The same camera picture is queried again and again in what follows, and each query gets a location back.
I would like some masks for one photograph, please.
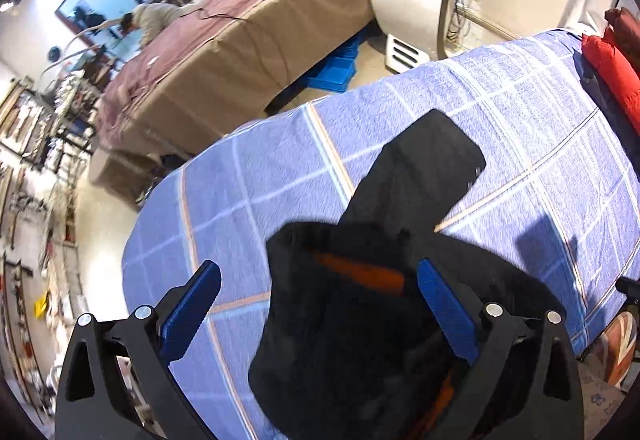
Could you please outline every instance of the blue plaid bedsheet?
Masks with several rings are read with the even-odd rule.
[[[276,438],[248,382],[270,298],[265,240],[291,220],[338,221],[382,146],[431,108],[478,145],[485,172],[438,227],[543,280],[581,352],[640,277],[639,184],[580,86],[562,30],[486,46],[248,124],[153,192],[127,243],[129,309],[205,259],[223,285],[175,378],[220,440]]]

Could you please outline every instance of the yellow object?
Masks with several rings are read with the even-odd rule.
[[[33,313],[36,315],[37,319],[42,319],[47,313],[47,310],[49,309],[49,296],[50,293],[47,291],[44,296],[34,302]]]

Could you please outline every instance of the silver screw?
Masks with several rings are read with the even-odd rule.
[[[549,312],[546,318],[549,319],[551,324],[559,325],[562,322],[562,317],[558,312]]]
[[[149,306],[141,306],[136,310],[136,318],[138,319],[146,319],[151,315],[153,310]]]
[[[497,305],[496,303],[489,303],[486,306],[486,312],[491,315],[491,317],[500,317],[503,310],[500,305]]]
[[[80,326],[86,326],[91,322],[91,319],[91,314],[82,314],[80,315],[80,317],[78,317],[78,324]]]

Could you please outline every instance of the bed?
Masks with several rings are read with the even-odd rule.
[[[199,6],[109,85],[97,118],[102,146],[142,156],[175,149],[197,154],[264,116],[278,93],[373,19],[369,0],[204,0]]]
[[[247,382],[270,298],[265,240],[294,219],[337,221],[382,146],[431,108],[478,145],[487,168],[438,229],[543,280],[568,311],[576,354],[640,277],[640,184],[582,89],[580,41],[563,30],[478,48],[327,97],[220,140],[153,192],[127,243],[129,309],[157,303],[205,259],[222,291],[172,365],[221,440],[271,439]]]

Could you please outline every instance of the floor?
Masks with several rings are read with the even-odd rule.
[[[385,68],[385,57],[376,49],[379,47],[380,41],[376,39],[360,46],[356,75],[350,82],[350,89],[392,74]],[[331,93],[306,88],[284,111],[328,94]],[[81,280],[89,311],[98,321],[123,319],[129,312],[122,293],[122,253],[138,213],[103,189],[91,185],[86,173],[78,182],[76,211]]]

